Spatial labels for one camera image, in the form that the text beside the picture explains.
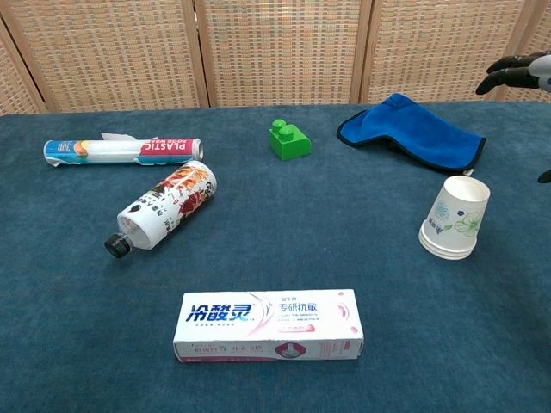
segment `cup rim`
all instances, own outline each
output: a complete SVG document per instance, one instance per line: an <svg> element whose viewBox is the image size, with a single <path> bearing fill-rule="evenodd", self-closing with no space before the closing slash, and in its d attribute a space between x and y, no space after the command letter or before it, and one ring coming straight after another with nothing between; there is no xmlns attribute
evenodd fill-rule
<svg viewBox="0 0 551 413"><path fill-rule="evenodd" d="M452 186L452 184L456 181L474 183L477 187L479 187L483 191L483 196L476 200L465 200L464 198L462 198L460 195L457 194L456 189ZM480 181L471 176L464 176L464 175L450 176L448 179L446 179L446 181L444 181L443 187L446 190L446 192L448 192L448 194L450 194L454 198L461 200L462 202L467 202L471 204L486 202L488 199L490 199L490 195L492 193L492 191L490 191L490 188L487 187L487 185L483 181Z"/></svg>
<svg viewBox="0 0 551 413"><path fill-rule="evenodd" d="M463 258L467 258L471 255L471 253L474 250L474 247L470 250L467 250L461 254L453 254L453 253L447 253L443 250L438 249L437 247L430 244L427 238L424 237L424 234L422 233L423 227L419 230L418 239L421 243L421 246L425 248L427 251L429 251L433 256L437 256L439 258L443 258L444 260L450 260L450 261L459 261Z"/></svg>
<svg viewBox="0 0 551 413"><path fill-rule="evenodd" d="M476 245L477 243L477 238L474 239L474 244L473 246L471 247L468 247L466 249L463 249L463 250L453 250L451 248L445 248L443 246L440 246L438 245L437 243L435 243L434 241L432 241L428 236L427 234L424 232L424 223L426 222L423 221L423 224L421 224L421 228L419 229L419 233L423 235L423 239L428 243L430 244L431 247L435 248L435 249L438 249L440 251L442 251L442 253L444 254L457 254L457 255L462 255L464 254L465 252L467 251L471 251L474 249L474 246Z"/></svg>

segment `blue teal tablecloth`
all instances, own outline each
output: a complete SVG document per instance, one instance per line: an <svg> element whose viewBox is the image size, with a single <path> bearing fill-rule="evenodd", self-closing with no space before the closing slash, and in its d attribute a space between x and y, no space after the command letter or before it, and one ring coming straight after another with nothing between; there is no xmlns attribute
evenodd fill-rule
<svg viewBox="0 0 551 413"><path fill-rule="evenodd" d="M460 262L418 229L446 175L335 136L361 106L0 118L0 411L551 411L551 106L429 104L487 138L492 190ZM275 118L313 142L281 162ZM54 167L48 139L197 137L214 198L151 251L114 259L116 215L175 166ZM354 288L358 361L180 364L186 291Z"/></svg>

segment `green toy block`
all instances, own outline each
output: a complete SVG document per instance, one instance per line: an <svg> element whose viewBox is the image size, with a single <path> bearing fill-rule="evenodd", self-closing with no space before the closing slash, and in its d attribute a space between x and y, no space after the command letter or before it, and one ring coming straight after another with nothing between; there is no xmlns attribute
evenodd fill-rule
<svg viewBox="0 0 551 413"><path fill-rule="evenodd" d="M312 141L295 125L276 119L269 130L269 147L282 161L288 161L312 152Z"/></svg>

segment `pink logo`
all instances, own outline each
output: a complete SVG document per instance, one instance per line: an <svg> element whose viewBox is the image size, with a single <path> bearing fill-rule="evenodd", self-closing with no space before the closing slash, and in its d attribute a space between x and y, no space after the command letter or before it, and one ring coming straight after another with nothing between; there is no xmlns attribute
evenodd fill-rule
<svg viewBox="0 0 551 413"><path fill-rule="evenodd" d="M150 139L141 147L144 155L191 155L193 139Z"/></svg>
<svg viewBox="0 0 551 413"><path fill-rule="evenodd" d="M297 342L286 342L275 348L275 352L286 359L296 359L303 355L306 349Z"/></svg>

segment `blue microfiber cloth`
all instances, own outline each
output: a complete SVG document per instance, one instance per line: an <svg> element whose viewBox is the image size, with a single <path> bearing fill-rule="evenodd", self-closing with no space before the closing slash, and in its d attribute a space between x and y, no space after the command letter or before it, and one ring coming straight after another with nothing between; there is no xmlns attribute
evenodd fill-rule
<svg viewBox="0 0 551 413"><path fill-rule="evenodd" d="M346 120L338 127L337 136L352 146L391 139L419 162L452 171L473 168L486 142L486 138L450 125L400 93Z"/></svg>

